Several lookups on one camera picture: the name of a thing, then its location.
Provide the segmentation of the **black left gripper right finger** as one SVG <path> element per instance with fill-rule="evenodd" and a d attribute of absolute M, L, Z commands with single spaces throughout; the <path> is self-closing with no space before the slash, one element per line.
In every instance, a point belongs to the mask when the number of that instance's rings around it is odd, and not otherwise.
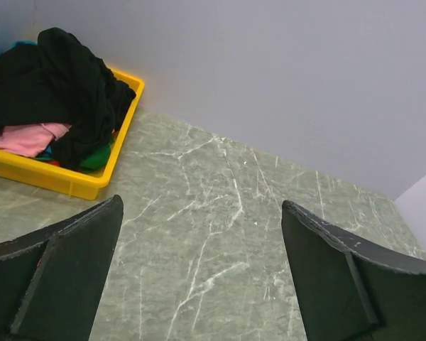
<path fill-rule="evenodd" d="M 289 200 L 281 227 L 308 340 L 426 340 L 425 260 Z"/>

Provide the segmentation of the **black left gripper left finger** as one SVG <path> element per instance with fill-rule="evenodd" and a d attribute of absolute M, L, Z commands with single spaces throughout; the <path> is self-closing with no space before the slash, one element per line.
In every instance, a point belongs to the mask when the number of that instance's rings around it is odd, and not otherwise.
<path fill-rule="evenodd" d="M 0 243 L 0 340 L 88 340 L 121 230 L 119 195 Z"/>

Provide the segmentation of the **black t shirt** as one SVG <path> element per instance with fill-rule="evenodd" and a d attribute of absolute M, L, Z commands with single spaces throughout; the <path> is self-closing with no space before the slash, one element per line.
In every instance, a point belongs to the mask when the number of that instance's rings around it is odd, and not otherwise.
<path fill-rule="evenodd" d="M 71 33 L 49 28 L 36 43 L 32 50 L 0 54 L 0 132 L 5 126 L 69 124 L 49 147 L 63 168 L 76 170 L 120 130 L 136 93 Z"/>

